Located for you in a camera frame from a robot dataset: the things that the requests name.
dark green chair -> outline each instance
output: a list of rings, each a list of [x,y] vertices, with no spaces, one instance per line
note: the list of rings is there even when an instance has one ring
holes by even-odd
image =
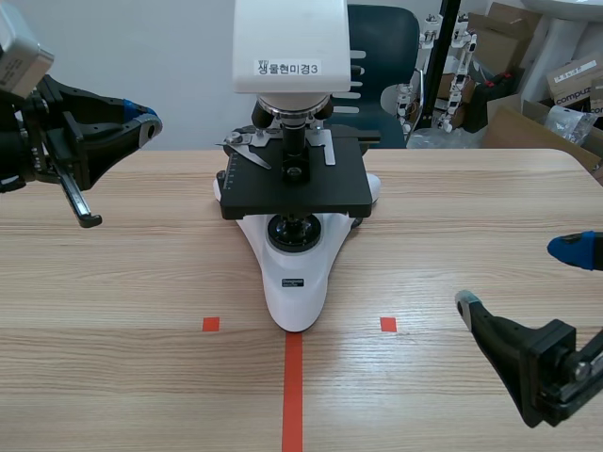
[[[360,130],[379,130],[382,141],[371,148],[403,149],[406,140],[402,126],[394,116],[383,110],[383,91],[393,85],[410,83],[418,55],[419,25],[415,15],[402,8],[349,5],[350,48],[364,51],[367,56],[353,59],[362,74],[352,71],[350,92],[359,99],[333,98],[335,107],[357,107],[358,113],[335,113],[328,124],[340,124]]]

red tape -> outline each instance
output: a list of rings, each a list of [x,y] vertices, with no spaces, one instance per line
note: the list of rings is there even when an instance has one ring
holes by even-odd
[[[283,452],[303,452],[303,336],[292,332],[285,339]]]
[[[220,331],[220,318],[219,317],[204,318],[204,332],[218,332],[218,331]]]
[[[395,317],[381,317],[381,331],[398,332],[398,325]]]

plastic bag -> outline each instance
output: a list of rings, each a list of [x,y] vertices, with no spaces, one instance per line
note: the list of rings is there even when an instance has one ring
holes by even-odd
[[[594,113],[581,113],[562,106],[553,106],[546,117],[545,127],[580,146],[591,133],[597,119]]]
[[[464,129],[455,129],[449,134],[442,129],[415,130],[408,142],[408,149],[478,149],[485,129],[470,134]]]

white sink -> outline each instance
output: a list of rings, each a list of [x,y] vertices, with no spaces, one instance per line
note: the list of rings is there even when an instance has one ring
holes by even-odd
[[[566,21],[603,22],[603,0],[521,0],[545,16]]]

red tape line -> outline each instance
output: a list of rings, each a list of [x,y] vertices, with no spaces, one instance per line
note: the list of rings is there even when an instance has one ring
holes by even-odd
[[[292,332],[285,339],[283,452],[303,452],[303,336]]]

